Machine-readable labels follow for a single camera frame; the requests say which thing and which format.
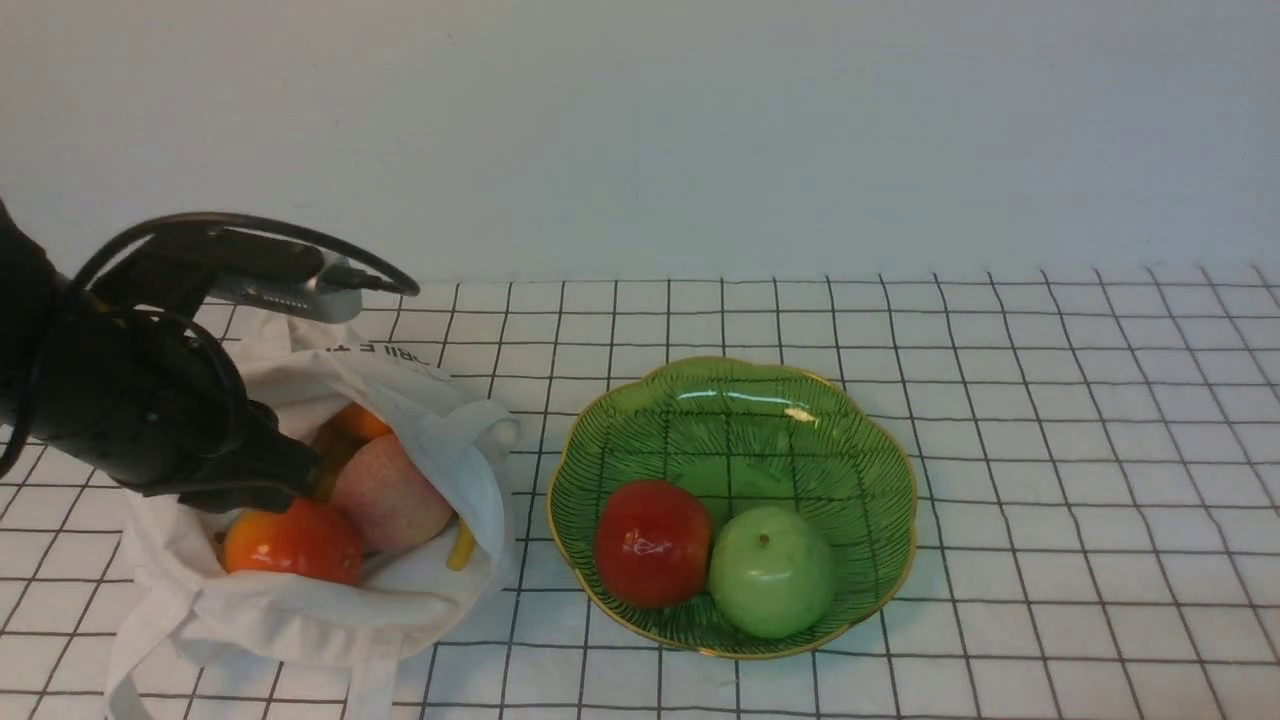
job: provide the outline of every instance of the red tomato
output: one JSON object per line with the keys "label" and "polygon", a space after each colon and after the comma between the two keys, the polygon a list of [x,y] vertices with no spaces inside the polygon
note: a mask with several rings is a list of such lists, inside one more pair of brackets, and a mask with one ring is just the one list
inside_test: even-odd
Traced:
{"label": "red tomato", "polygon": [[364,553],[355,523],[334,507],[300,497],[288,512],[248,510],[237,518],[227,532],[223,568],[353,585]]}

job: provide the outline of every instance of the white wall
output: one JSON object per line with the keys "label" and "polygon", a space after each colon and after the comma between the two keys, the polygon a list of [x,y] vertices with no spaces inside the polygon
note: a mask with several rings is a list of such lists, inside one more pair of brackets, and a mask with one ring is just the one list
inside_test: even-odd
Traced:
{"label": "white wall", "polygon": [[424,279],[1280,260],[1276,0],[8,0],[69,268],[233,209]]}

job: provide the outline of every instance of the green plate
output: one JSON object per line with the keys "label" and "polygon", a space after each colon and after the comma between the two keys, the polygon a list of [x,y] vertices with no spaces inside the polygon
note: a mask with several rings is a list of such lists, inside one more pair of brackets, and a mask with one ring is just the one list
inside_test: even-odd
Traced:
{"label": "green plate", "polygon": [[[640,478],[698,496],[717,530],[749,507],[797,509],[832,544],[836,602],[778,641],[732,626],[710,596],[666,610],[630,607],[600,585],[593,560],[604,500]],[[663,644],[735,659],[822,646],[876,614],[915,556],[915,475],[897,442],[812,373],[724,357],[666,365],[593,402],[570,432],[547,502],[552,538],[605,614]]]}

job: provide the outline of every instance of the black cable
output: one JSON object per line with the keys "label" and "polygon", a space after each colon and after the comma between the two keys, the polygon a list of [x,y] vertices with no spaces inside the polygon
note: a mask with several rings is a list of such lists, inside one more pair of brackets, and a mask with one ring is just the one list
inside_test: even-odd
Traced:
{"label": "black cable", "polygon": [[[44,322],[44,328],[36,340],[36,352],[31,363],[31,369],[27,373],[26,382],[18,391],[18,405],[13,423],[13,432],[9,436],[9,442],[5,446],[4,452],[0,454],[0,477],[8,474],[9,470],[18,464],[18,456],[22,455],[22,451],[27,446],[27,441],[31,438],[31,428],[35,424],[36,418],[36,391],[40,386],[40,366],[41,361],[50,352],[51,343],[49,338],[51,329],[58,323],[67,322],[73,316],[70,310],[73,309],[74,302],[87,295],[90,284],[92,284],[99,274],[106,269],[111,260],[140,241],[151,238],[161,229],[175,229],[178,227],[204,229],[211,237],[216,237],[218,232],[221,229],[241,229],[306,242],[321,250],[329,250],[343,255],[381,273],[392,283],[392,290],[399,295],[412,297],[421,291],[413,278],[408,277],[401,269],[372,252],[330,234],[305,228],[302,225],[296,225],[293,223],[285,223],[283,220],[273,220],[269,218],[241,215],[234,213],[182,213],[138,223],[116,234],[100,247],[97,252],[95,252],[81,266],[79,272],[76,273],[67,287],[63,288],[61,296],[50,302],[50,310]],[[120,310],[120,313],[128,311],[129,310]],[[137,313],[154,314],[150,311]],[[214,372],[218,374],[219,379],[223,380],[223,389],[228,391],[232,396],[228,401],[229,423],[227,436],[224,437],[224,442],[219,447],[219,451],[215,452],[214,456],[237,447],[243,439],[243,423],[241,419],[243,418],[243,414],[248,411],[248,395],[244,389],[243,378],[239,377],[239,373],[236,370],[234,364],[230,361],[225,350],[221,348],[221,345],[207,331],[197,325],[195,322],[180,318],[179,315],[161,313],[159,316],[179,320],[183,327],[196,334],[201,345],[205,345],[210,352],[210,359],[214,360]]]}

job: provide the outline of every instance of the red apple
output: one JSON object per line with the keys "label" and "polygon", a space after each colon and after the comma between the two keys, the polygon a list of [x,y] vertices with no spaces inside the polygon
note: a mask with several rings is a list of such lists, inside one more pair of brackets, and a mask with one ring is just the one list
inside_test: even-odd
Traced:
{"label": "red apple", "polygon": [[667,480],[632,480],[604,502],[595,570],[609,594],[643,609],[680,605],[703,589],[712,518]]}

